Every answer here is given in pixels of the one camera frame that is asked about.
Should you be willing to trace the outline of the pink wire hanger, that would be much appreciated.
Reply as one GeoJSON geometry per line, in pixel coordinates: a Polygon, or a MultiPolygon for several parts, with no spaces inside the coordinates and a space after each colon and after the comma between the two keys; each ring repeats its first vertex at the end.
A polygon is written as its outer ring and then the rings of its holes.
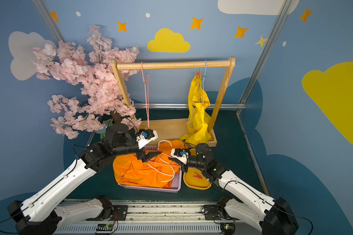
{"type": "Polygon", "coordinates": [[[162,153],[156,157],[150,159],[150,162],[160,163],[160,164],[170,164],[177,165],[175,162],[169,160],[171,155],[171,150],[178,147],[181,141],[160,141],[158,145],[158,151],[162,153]]]}
{"type": "Polygon", "coordinates": [[[145,92],[145,109],[147,114],[147,126],[150,128],[150,107],[149,107],[149,74],[144,75],[144,66],[143,62],[141,62],[141,73],[144,84],[144,92],[145,92]]]}

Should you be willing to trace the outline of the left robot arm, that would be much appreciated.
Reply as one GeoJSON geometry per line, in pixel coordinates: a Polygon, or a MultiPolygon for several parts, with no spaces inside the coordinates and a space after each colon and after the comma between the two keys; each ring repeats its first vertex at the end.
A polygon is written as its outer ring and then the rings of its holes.
{"type": "Polygon", "coordinates": [[[144,151],[144,147],[156,140],[158,134],[152,129],[140,129],[135,136],[128,126],[116,123],[106,129],[106,136],[87,147],[77,159],[57,178],[25,201],[14,201],[8,206],[11,218],[16,222],[20,235],[52,235],[61,227],[91,218],[110,220],[114,218],[113,204],[105,196],[73,206],[60,206],[71,192],[107,165],[117,156],[135,154],[147,162],[160,152],[144,151]]]}

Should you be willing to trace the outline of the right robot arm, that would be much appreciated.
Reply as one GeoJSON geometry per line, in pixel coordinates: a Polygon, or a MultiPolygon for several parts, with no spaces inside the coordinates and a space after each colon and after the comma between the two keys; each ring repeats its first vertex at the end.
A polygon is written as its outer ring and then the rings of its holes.
{"type": "Polygon", "coordinates": [[[275,200],[244,182],[215,160],[207,144],[174,148],[169,159],[184,172],[189,168],[200,170],[210,183],[233,194],[233,198],[224,197],[217,204],[230,218],[239,219],[264,235],[294,235],[298,231],[299,224],[286,200],[275,200]]]}

